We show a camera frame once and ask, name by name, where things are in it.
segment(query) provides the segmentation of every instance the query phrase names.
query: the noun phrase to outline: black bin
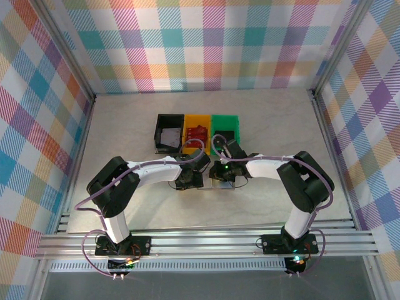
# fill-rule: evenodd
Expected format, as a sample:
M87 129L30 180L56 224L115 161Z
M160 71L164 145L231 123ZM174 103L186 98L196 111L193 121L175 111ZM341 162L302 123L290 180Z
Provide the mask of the black bin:
M156 153L178 153L182 147L182 133L183 122L185 120L184 114L159 114L157 118L156 132L154 133L154 148ZM161 133L164 128L180 128L179 146L172 147L161 144Z

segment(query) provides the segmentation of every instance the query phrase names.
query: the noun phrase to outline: plastic bin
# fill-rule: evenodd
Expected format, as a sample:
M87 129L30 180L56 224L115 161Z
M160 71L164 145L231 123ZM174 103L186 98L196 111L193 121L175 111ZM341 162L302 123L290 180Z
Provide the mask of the plastic bin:
M159 114L157 118L156 132L154 133L154 148L156 153L178 153L182 147L182 132L185 116L183 114ZM179 146L172 147L161 144L161 134L165 128L180 128Z
M186 142L186 128L195 128L201 125L207 128L207 144L205 152L210 155L211 143L211 116L209 114L185 114L185 121L183 123L182 144ZM184 147L184 154L192 154L197 148Z
M230 116L224 114L213 114L211 116L211 137L215 135L216 131L233 131L234 139L240 144L240 130L239 130L239 117Z

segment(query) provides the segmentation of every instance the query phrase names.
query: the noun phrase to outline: red object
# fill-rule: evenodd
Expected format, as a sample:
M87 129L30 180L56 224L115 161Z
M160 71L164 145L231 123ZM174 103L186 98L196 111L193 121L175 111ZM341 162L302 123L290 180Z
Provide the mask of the red object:
M186 140L188 139L200 139L204 143L204 147L207 146L207 128L199 125L198 127L190 127L186 129ZM190 148L201 148L200 142L190 142L187 144Z

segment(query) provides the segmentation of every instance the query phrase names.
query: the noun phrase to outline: green bin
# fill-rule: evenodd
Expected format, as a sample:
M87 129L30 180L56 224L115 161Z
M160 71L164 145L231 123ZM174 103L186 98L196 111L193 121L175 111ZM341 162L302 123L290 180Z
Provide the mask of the green bin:
M230 116L225 114L213 114L211 116L211 137L215 135L216 131L233 131L234 138L238 144L240 144L240 130L239 130L239 117Z

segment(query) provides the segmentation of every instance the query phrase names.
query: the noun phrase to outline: yellow bin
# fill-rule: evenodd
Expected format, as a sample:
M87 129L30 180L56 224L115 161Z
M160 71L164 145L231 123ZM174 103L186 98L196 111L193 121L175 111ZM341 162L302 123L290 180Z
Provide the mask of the yellow bin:
M186 129L195 128L199 125L207 128L207 143L205 152L210 155L211 150L211 115L210 114L185 114L183 122L182 144L186 142ZM192 154L197 148L184 147L184 154Z

